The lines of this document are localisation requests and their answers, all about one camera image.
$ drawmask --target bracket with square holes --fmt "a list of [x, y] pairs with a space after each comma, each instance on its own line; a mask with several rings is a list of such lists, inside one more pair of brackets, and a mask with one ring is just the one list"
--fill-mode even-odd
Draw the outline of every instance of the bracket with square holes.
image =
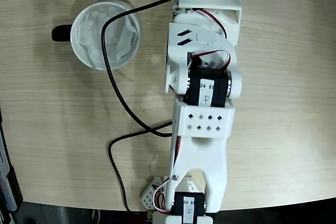
[[178, 104], [174, 114], [179, 118], [178, 136], [228, 138], [231, 135], [235, 107], [229, 101], [225, 108]]

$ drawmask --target white tissue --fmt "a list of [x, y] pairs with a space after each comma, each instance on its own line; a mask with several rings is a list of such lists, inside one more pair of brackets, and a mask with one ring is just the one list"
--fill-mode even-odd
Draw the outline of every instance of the white tissue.
[[[87, 50], [90, 61], [104, 62], [101, 49], [101, 30], [111, 17], [122, 13], [117, 7], [98, 7], [89, 13], [78, 26], [78, 41]], [[127, 55], [138, 36], [128, 16], [117, 19], [106, 29], [106, 48], [109, 61], [114, 62]]]

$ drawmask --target wood grain surface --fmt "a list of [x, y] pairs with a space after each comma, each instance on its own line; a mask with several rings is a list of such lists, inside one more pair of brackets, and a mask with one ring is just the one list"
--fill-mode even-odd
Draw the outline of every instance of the wood grain surface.
[[[84, 66], [70, 44], [50, 37], [54, 26], [71, 24], [97, 1], [0, 0], [0, 106], [25, 201], [124, 209], [106, 148], [140, 127], [107, 74]], [[244, 84], [227, 144], [222, 209], [336, 197], [336, 2], [240, 1]], [[173, 94], [164, 93], [172, 5], [140, 14], [141, 49], [114, 72], [131, 108], [151, 125], [172, 116]], [[116, 144], [131, 209], [141, 208], [139, 194], [151, 177], [166, 174], [169, 146], [170, 139], [150, 134]], [[203, 187], [202, 175], [191, 174]]]

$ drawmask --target black cable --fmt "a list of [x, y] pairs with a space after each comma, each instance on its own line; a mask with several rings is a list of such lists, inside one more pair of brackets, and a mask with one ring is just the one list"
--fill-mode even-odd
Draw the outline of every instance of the black cable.
[[171, 133], [162, 133], [162, 132], [158, 132], [152, 128], [150, 128], [147, 124], [145, 124], [143, 121], [141, 121], [140, 118], [138, 118], [134, 113], [133, 111], [131, 110], [131, 108], [127, 105], [127, 103], [125, 102], [124, 98], [122, 97], [119, 89], [118, 89], [118, 86], [115, 82], [115, 79], [113, 77], [113, 74], [112, 74], [112, 71], [111, 71], [111, 68], [110, 68], [110, 62], [109, 62], [109, 59], [108, 59], [108, 55], [107, 55], [107, 50], [106, 50], [106, 42], [105, 42], [105, 33], [106, 33], [106, 29], [107, 27], [112, 23], [114, 22], [115, 20], [119, 19], [119, 18], [122, 18], [124, 16], [127, 16], [127, 15], [130, 15], [132, 13], [137, 13], [137, 12], [141, 12], [143, 10], [146, 10], [146, 9], [149, 9], [149, 8], [152, 8], [152, 7], [156, 7], [158, 5], [161, 5], [161, 4], [164, 4], [164, 3], [167, 3], [169, 1], [172, 1], [172, 0], [159, 0], [159, 1], [156, 1], [154, 3], [151, 3], [151, 4], [148, 4], [148, 5], [144, 5], [144, 6], [141, 6], [141, 7], [138, 7], [138, 8], [135, 8], [135, 9], [131, 9], [131, 10], [128, 10], [126, 12], [123, 12], [121, 14], [118, 14], [112, 18], [110, 18], [104, 25], [103, 25], [103, 28], [102, 28], [102, 31], [101, 31], [101, 47], [102, 47], [102, 52], [103, 52], [103, 57], [104, 57], [104, 62], [105, 62], [105, 66], [106, 66], [106, 70], [107, 70], [107, 73], [108, 73], [108, 76], [110, 78], [110, 81], [111, 81], [111, 84], [113, 86], [113, 89], [115, 91], [115, 94], [117, 95], [119, 101], [121, 102], [121, 104], [123, 105], [123, 107], [125, 108], [125, 110], [128, 112], [128, 114], [140, 125], [142, 126], [144, 129], [148, 130], [148, 132], [150, 133], [153, 133], [154, 135], [157, 135], [157, 136], [161, 136], [161, 137], [170, 137], [172, 134]]
[[[162, 129], [162, 128], [165, 128], [169, 125], [172, 125], [172, 122], [168, 122], [168, 123], [165, 123], [165, 124], [162, 124], [162, 125], [159, 125], [157, 127], [154, 127], [154, 128], [150, 128], [152, 130], [159, 130], [159, 129]], [[134, 136], [139, 136], [139, 135], [142, 135], [142, 134], [146, 134], [146, 133], [149, 133], [150, 131], [149, 130], [143, 130], [143, 131], [139, 131], [139, 132], [135, 132], [135, 133], [132, 133], [132, 134], [128, 134], [128, 135], [125, 135], [125, 136], [121, 136], [119, 138], [116, 138], [115, 140], [113, 140], [110, 144], [109, 144], [109, 147], [108, 147], [108, 152], [109, 152], [109, 157], [110, 157], [110, 161], [111, 161], [111, 164], [114, 168], [114, 171], [116, 172], [116, 175], [117, 175], [117, 178], [118, 178], [118, 181], [119, 181], [119, 184], [120, 184], [120, 187], [121, 187], [121, 192], [122, 192], [122, 198], [123, 198], [123, 201], [124, 201], [124, 205], [125, 205], [125, 208], [127, 210], [127, 212], [129, 212], [130, 214], [138, 214], [137, 212], [134, 212], [132, 210], [130, 210], [130, 208], [128, 207], [128, 203], [127, 203], [127, 195], [126, 195], [126, 190], [125, 190], [125, 185], [122, 181], [122, 178], [120, 176], [120, 173], [118, 171], [118, 168], [113, 160], [113, 156], [112, 156], [112, 146], [113, 144], [121, 141], [121, 140], [124, 140], [124, 139], [127, 139], [127, 138], [130, 138], [130, 137], [134, 137]]]

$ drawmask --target black object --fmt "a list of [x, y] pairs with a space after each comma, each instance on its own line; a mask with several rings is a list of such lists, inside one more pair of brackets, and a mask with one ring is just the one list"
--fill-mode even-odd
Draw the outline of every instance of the black object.
[[143, 127], [144, 129], [148, 130], [150, 133], [153, 133], [154, 135], [156, 136], [161, 136], [161, 137], [171, 137], [172, 134], [171, 133], [162, 133], [162, 132], [158, 132], [152, 128], [150, 128], [147, 124], [145, 124], [140, 118], [138, 118], [134, 113], [133, 111], [131, 110], [131, 108], [127, 105], [127, 103], [125, 102], [124, 98], [122, 97], [119, 89], [118, 89], [118, 86], [115, 82], [115, 79], [113, 77], [113, 74], [112, 74], [112, 71], [111, 71], [111, 68], [110, 68], [110, 62], [109, 62], [109, 59], [108, 59], [108, 55], [107, 55], [107, 50], [106, 50], [106, 42], [105, 42], [105, 32], [106, 32], [106, 29], [107, 27], [114, 21], [116, 21], [117, 19], [119, 18], [122, 18], [124, 16], [127, 16], [127, 15], [130, 15], [130, 14], [133, 14], [133, 13], [137, 13], [137, 12], [141, 12], [143, 10], [147, 10], [147, 9], [150, 9], [150, 8], [153, 8], [153, 7], [156, 7], [158, 5], [162, 5], [162, 4], [165, 4], [169, 1], [172, 1], [172, 0], [159, 0], [159, 1], [156, 1], [154, 3], [151, 3], [151, 4], [148, 4], [148, 5], [144, 5], [144, 6], [141, 6], [141, 7], [138, 7], [138, 8], [135, 8], [135, 9], [131, 9], [131, 10], [128, 10], [126, 12], [123, 12], [121, 14], [118, 14], [112, 18], [110, 18], [104, 25], [103, 25], [103, 28], [102, 28], [102, 31], [101, 31], [101, 47], [102, 47], [102, 52], [103, 52], [103, 57], [104, 57], [104, 62], [105, 62], [105, 66], [106, 66], [106, 70], [107, 70], [107, 73], [108, 73], [108, 76], [110, 78], [110, 81], [111, 81], [111, 84], [113, 86], [113, 89], [115, 91], [115, 94], [117, 95], [120, 103], [122, 104], [122, 106], [124, 107], [124, 109], [127, 111], [127, 113], [141, 126]]
[[[154, 127], [152, 129], [156, 131], [156, 130], [165, 128], [165, 127], [167, 127], [169, 125], [172, 125], [172, 122], [168, 122], [168, 123], [159, 125], [159, 126]], [[109, 153], [110, 161], [111, 161], [111, 164], [113, 166], [114, 171], [116, 172], [116, 175], [118, 177], [118, 181], [119, 181], [119, 184], [120, 184], [120, 187], [121, 187], [121, 192], [122, 192], [122, 198], [123, 198], [123, 201], [124, 201], [124, 205], [125, 205], [125, 208], [126, 208], [127, 212], [129, 212], [130, 214], [138, 214], [138, 212], [134, 212], [134, 211], [130, 210], [130, 208], [128, 207], [125, 185], [124, 185], [124, 183], [122, 181], [122, 178], [120, 176], [118, 168], [117, 168], [117, 166], [116, 166], [116, 164], [115, 164], [115, 162], [113, 160], [112, 146], [113, 146], [113, 144], [115, 144], [115, 143], [117, 143], [117, 142], [119, 142], [119, 141], [121, 141], [123, 139], [131, 138], [131, 137], [134, 137], [134, 136], [139, 136], [139, 135], [146, 134], [146, 133], [149, 133], [149, 130], [139, 131], [139, 132], [135, 132], [135, 133], [132, 133], [132, 134], [125, 135], [125, 136], [121, 136], [121, 137], [116, 138], [115, 140], [113, 140], [109, 144], [109, 147], [108, 147], [108, 153]]]
[[[1, 137], [0, 141], [3, 141], [3, 144], [4, 144], [4, 149], [5, 149], [5, 152], [6, 152], [7, 161], [8, 161], [8, 165], [9, 165], [9, 172], [7, 174], [7, 179], [8, 179], [8, 183], [9, 183], [9, 186], [11, 188], [14, 200], [15, 200], [16, 211], [18, 211], [22, 202], [23, 202], [23, 196], [22, 196], [22, 193], [21, 193], [21, 190], [20, 190], [20, 187], [19, 187], [19, 183], [18, 183], [17, 178], [16, 178], [14, 168], [11, 164], [11, 160], [9, 159], [8, 149], [7, 149], [7, 145], [6, 145], [6, 141], [5, 141], [5, 135], [4, 135], [4, 131], [2, 129], [1, 123], [2, 123], [2, 116], [1, 116], [1, 110], [0, 110], [0, 137]], [[0, 188], [0, 192], [1, 192], [1, 197], [4, 197], [3, 191], [2, 191], [1, 188]], [[5, 202], [5, 209], [6, 209], [6, 211], [8, 211], [7, 207], [6, 207], [7, 202], [6, 202], [5, 197], [4, 197], [3, 200]]]
[[56, 42], [70, 42], [72, 25], [56, 26], [51, 31], [51, 38]]
[[9, 212], [7, 210], [6, 207], [6, 199], [4, 196], [4, 193], [2, 192], [1, 188], [0, 188], [0, 211], [2, 214], [2, 219], [1, 219], [1, 223], [2, 224], [9, 224], [11, 222], [11, 217], [9, 215]]
[[[214, 85], [202, 84], [201, 80], [213, 80]], [[229, 77], [221, 69], [194, 68], [190, 70], [190, 86], [187, 91], [185, 102], [189, 105], [198, 105], [200, 99], [211, 99], [200, 97], [200, 89], [212, 89], [213, 96], [211, 107], [224, 107]]]
[[203, 193], [187, 193], [183, 191], [175, 193], [172, 215], [182, 216], [182, 223], [185, 214], [193, 213], [193, 224], [197, 224], [197, 216], [204, 216], [204, 212]]

